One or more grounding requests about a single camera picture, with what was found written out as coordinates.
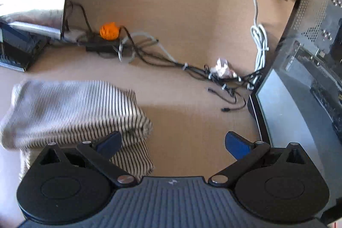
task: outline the orange ball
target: orange ball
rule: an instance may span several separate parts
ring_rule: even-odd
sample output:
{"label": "orange ball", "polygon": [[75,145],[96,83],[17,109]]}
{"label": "orange ball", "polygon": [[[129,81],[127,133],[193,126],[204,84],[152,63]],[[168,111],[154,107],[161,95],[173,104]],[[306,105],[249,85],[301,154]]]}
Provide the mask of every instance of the orange ball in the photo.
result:
{"label": "orange ball", "polygon": [[114,22],[104,24],[100,28],[100,36],[106,40],[115,40],[119,37],[119,28]]}

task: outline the ventilation grille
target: ventilation grille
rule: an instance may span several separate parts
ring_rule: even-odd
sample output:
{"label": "ventilation grille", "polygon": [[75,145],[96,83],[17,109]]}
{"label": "ventilation grille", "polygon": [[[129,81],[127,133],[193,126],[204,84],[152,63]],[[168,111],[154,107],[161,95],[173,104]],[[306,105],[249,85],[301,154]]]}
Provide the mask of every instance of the ventilation grille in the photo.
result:
{"label": "ventilation grille", "polygon": [[311,42],[317,39],[326,15],[327,0],[301,0],[292,28]]}
{"label": "ventilation grille", "polygon": [[325,17],[325,10],[327,7],[327,3],[328,2],[325,1],[324,4],[321,6],[321,8],[318,10],[316,14],[315,25],[302,33],[302,35],[307,37],[311,42],[314,42],[317,38],[321,23]]}
{"label": "ventilation grille", "polygon": [[298,30],[300,28],[301,22],[304,18],[305,12],[307,10],[307,7],[309,5],[309,0],[301,0],[298,10],[297,10],[297,14],[296,14],[296,19],[293,23],[292,28],[294,30]]}

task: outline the tangled cables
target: tangled cables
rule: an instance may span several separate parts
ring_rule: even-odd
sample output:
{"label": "tangled cables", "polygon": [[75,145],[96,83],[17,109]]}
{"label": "tangled cables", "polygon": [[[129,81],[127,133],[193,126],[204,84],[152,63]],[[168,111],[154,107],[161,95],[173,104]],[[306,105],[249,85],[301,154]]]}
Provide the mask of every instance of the tangled cables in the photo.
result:
{"label": "tangled cables", "polygon": [[[94,38],[98,37],[99,34],[93,32],[93,30],[91,29],[83,6],[79,3],[69,2],[69,7],[71,8],[71,12],[74,6],[78,6],[81,8],[85,22],[88,27],[88,32],[85,35],[82,35],[81,37],[77,38],[77,41],[76,41],[77,45],[95,46],[96,44],[91,43],[91,41],[93,41]],[[66,17],[66,29],[68,30],[67,17]],[[135,36],[144,36],[145,39],[143,41],[135,43],[133,40]],[[187,74],[189,74],[192,78],[195,78],[200,81],[213,82],[215,85],[218,85],[221,88],[221,90],[228,93],[228,97],[230,99],[221,96],[213,88],[208,87],[207,90],[209,93],[217,95],[225,102],[231,105],[236,105],[238,103],[237,96],[239,97],[239,99],[243,101],[243,104],[241,104],[240,106],[223,107],[221,109],[221,111],[223,112],[240,110],[246,106],[245,98],[239,92],[237,92],[237,89],[241,87],[246,87],[246,86],[247,88],[252,88],[254,86],[255,81],[258,80],[258,78],[261,76],[261,71],[262,71],[262,68],[261,68],[261,69],[256,70],[254,73],[251,73],[245,76],[237,76],[233,78],[220,78],[217,75],[212,74],[210,72],[208,65],[204,65],[204,67],[201,69],[192,65],[188,65],[188,63],[179,63],[165,50],[165,48],[160,44],[158,39],[155,39],[153,36],[149,35],[146,32],[135,32],[135,33],[130,34],[130,32],[127,30],[125,26],[120,27],[118,40],[114,40],[114,41],[105,40],[104,44],[107,46],[111,46],[113,48],[113,50],[118,54],[120,61],[123,61],[123,58],[122,58],[123,52],[126,52],[126,53],[129,52],[131,53],[131,56],[127,62],[131,62],[135,57],[137,57],[138,59],[140,59],[141,61],[143,61],[144,63],[150,66],[156,66],[156,67],[162,67],[162,68],[179,68],[183,70],[184,72],[186,72]],[[158,52],[151,53],[149,51],[146,51],[147,47],[154,46],[154,45],[159,46],[160,49],[165,53],[165,55],[158,53]]]}

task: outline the folded towel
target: folded towel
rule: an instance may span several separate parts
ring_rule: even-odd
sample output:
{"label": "folded towel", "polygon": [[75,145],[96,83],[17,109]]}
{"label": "folded towel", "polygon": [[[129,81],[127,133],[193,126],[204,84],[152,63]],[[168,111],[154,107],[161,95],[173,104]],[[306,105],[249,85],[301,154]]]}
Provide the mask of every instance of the folded towel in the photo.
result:
{"label": "folded towel", "polygon": [[111,161],[140,179],[154,165],[145,139],[152,123],[136,94],[104,81],[25,81],[15,85],[11,107],[0,122],[0,143],[20,149],[21,178],[49,142],[61,147],[95,141],[119,131],[122,148]]}

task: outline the white power cable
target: white power cable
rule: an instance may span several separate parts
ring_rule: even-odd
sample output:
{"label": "white power cable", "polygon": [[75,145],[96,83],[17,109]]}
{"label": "white power cable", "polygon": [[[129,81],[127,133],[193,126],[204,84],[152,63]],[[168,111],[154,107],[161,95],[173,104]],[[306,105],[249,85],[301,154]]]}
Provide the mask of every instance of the white power cable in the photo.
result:
{"label": "white power cable", "polygon": [[[258,52],[256,54],[256,60],[255,60],[255,69],[254,71],[260,70],[264,68],[266,63],[266,52],[269,50],[268,43],[267,43],[267,34],[266,30],[264,29],[262,24],[257,24],[257,18],[258,18],[258,2],[257,0],[253,0],[254,3],[254,24],[251,26],[251,35],[252,38],[256,44],[256,48],[258,49]],[[255,77],[252,80],[252,84],[254,85],[259,77]],[[253,90],[254,86],[251,86],[250,84],[247,85],[247,89]]]}
{"label": "white power cable", "polygon": [[[166,49],[162,46],[162,44],[157,40],[157,39],[155,39],[153,36],[151,36],[150,34],[148,34],[147,32],[144,32],[144,31],[137,31],[137,32],[133,32],[133,33],[131,33],[131,37],[132,38],[134,38],[134,37],[136,37],[136,36],[145,36],[146,38],[149,38],[149,39],[151,39],[151,41],[152,42],[156,42],[157,44],[157,46],[159,46],[160,48],[161,48],[161,50],[167,55],[167,57],[171,60],[171,61],[173,61],[173,62],[177,62],[167,51],[166,51]],[[121,61],[121,62],[123,62],[123,59],[122,59],[122,50],[123,50],[123,46],[124,46],[124,44],[126,44],[127,43],[127,41],[128,41],[128,36],[126,36],[124,39],[122,39],[122,41],[120,42],[120,45],[119,45],[119,52],[118,52],[118,55],[119,55],[119,60]],[[128,63],[130,63],[130,62],[132,62],[133,60],[134,60],[134,58],[135,58],[135,56],[136,56],[136,52],[133,50],[132,51],[132,55],[131,55],[131,57],[128,59]]]}

